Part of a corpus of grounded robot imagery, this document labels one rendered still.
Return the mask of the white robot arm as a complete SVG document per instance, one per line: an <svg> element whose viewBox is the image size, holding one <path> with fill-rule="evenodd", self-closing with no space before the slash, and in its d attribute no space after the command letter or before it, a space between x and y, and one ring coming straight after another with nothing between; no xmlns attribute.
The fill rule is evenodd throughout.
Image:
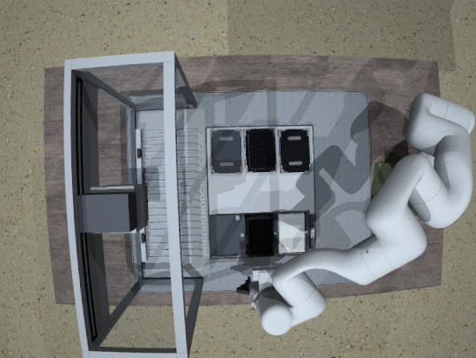
<svg viewBox="0 0 476 358"><path fill-rule="evenodd" d="M469 135L475 115L463 105L421 93L408 119L407 143L419 154L400 159L369 203L365 220L373 235L350 249L310 249L278 268L252 268L259 294L251 306L271 335L283 335L326 308L325 296L304 271L326 269L367 285L420 256L426 234L408 203L437 229L465 212L473 192Z"/></svg>

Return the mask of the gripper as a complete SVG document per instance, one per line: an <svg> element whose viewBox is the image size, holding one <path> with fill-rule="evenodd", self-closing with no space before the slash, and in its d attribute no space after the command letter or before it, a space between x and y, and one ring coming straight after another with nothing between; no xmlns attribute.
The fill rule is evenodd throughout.
<svg viewBox="0 0 476 358"><path fill-rule="evenodd" d="M254 301L255 297L259 294L259 281L251 282L250 276L248 276L245 283L236 289L236 293L249 295L250 301Z"/></svg>

